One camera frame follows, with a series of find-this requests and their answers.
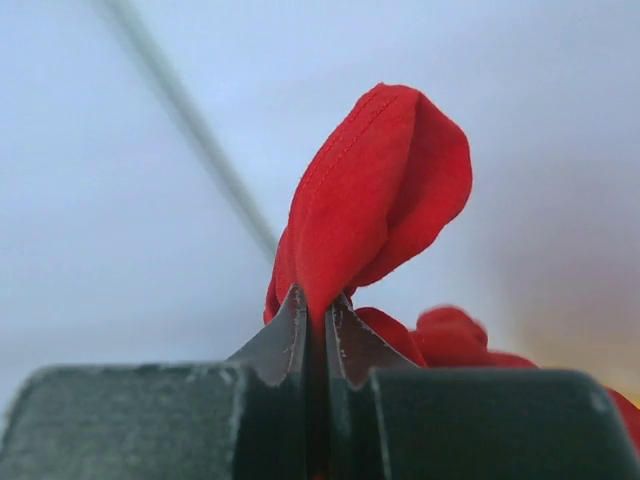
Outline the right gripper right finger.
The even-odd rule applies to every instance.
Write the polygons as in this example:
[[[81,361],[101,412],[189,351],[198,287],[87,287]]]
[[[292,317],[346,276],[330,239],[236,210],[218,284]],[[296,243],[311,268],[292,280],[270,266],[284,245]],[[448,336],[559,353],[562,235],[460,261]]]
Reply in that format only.
[[[335,479],[635,479],[610,395],[567,370],[423,369],[338,299],[325,315]]]

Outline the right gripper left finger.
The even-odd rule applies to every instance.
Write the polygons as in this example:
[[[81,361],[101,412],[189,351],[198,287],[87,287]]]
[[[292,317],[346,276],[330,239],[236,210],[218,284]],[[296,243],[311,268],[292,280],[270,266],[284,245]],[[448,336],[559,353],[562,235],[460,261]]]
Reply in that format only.
[[[303,479],[303,293],[224,361],[57,366],[22,386],[5,479]]]

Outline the red t shirt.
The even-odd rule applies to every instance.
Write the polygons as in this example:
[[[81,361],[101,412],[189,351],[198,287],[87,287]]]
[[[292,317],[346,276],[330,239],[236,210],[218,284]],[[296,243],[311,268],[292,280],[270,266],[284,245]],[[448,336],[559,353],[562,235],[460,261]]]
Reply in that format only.
[[[266,291],[264,324],[293,284],[304,291],[315,332],[339,294],[378,282],[428,248],[464,209],[472,187],[461,128],[423,93],[378,84],[331,133],[302,176]],[[422,313],[408,329],[382,310],[356,314],[422,368],[534,368],[491,349],[487,332],[455,306]]]

